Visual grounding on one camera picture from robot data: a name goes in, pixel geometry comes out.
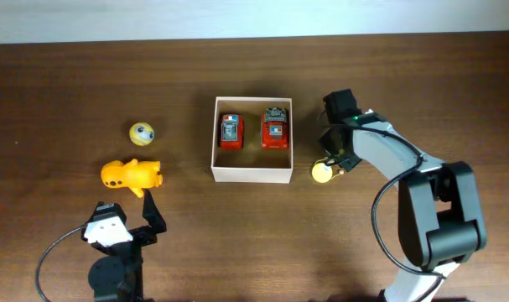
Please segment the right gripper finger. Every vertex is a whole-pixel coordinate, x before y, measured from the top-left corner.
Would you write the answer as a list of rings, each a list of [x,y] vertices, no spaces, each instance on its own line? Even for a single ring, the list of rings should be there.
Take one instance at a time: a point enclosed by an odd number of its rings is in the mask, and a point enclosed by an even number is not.
[[[339,129],[329,128],[321,136],[319,143],[331,158],[346,155],[346,135]]]
[[[351,172],[362,159],[352,152],[343,151],[338,154],[338,165],[345,171]]]

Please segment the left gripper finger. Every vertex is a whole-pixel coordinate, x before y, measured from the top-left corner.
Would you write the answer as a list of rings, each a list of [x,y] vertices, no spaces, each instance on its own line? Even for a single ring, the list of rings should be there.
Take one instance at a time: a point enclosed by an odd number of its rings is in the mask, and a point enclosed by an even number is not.
[[[125,223],[127,220],[126,214],[119,204],[112,203],[106,205],[104,202],[100,201],[97,203],[88,222],[100,221],[115,216],[118,216],[122,223]]]
[[[163,233],[167,231],[166,221],[163,219],[157,206],[154,203],[150,190],[144,190],[143,197],[143,218],[155,233]]]

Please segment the yellow wooden rattle drum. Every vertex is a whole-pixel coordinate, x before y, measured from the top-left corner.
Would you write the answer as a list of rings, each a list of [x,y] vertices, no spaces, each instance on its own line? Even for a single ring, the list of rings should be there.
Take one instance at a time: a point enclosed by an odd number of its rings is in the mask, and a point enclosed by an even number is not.
[[[321,184],[327,183],[343,174],[345,174],[345,170],[334,159],[329,158],[317,160],[311,169],[312,178]]]

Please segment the orange toy dog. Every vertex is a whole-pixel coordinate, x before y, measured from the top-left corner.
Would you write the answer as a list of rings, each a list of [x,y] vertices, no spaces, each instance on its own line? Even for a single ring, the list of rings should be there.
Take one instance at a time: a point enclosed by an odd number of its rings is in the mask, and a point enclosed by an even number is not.
[[[143,198],[145,190],[163,184],[164,177],[160,174],[160,170],[159,161],[132,159],[123,163],[115,160],[102,167],[101,181],[107,188],[128,188],[136,197]]]

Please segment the red toy fire truck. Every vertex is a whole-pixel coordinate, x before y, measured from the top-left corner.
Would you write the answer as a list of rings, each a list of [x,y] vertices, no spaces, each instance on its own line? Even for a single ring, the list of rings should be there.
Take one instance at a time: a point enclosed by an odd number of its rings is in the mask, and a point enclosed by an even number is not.
[[[268,107],[262,115],[261,146],[264,149],[288,149],[288,111]]]

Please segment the red toy police car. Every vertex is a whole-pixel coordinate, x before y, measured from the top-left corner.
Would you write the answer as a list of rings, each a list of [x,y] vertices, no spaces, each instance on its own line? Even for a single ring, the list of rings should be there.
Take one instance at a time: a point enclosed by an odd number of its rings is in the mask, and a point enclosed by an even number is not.
[[[239,114],[224,114],[221,117],[220,147],[243,148],[244,121]]]

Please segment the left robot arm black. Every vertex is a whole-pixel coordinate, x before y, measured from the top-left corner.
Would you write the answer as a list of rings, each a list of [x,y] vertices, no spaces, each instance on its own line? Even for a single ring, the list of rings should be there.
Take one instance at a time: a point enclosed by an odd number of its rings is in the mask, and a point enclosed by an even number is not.
[[[158,241],[166,222],[148,189],[143,191],[145,226],[127,229],[127,216],[117,203],[96,205],[81,232],[81,239],[104,253],[91,266],[88,283],[95,302],[140,302],[143,293],[142,248]]]

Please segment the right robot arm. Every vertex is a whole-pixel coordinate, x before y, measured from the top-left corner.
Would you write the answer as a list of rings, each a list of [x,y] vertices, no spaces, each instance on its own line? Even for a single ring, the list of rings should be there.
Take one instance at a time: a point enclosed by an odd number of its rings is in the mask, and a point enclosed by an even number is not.
[[[486,246],[486,227],[475,175],[465,162],[447,163],[401,136],[382,115],[363,112],[351,90],[323,99],[327,153],[314,163],[312,177],[327,183],[366,161],[387,178],[371,206],[371,227],[384,255],[398,268],[380,301],[430,301],[462,263]],[[397,260],[377,224],[380,201],[397,187],[397,233],[404,253]]]

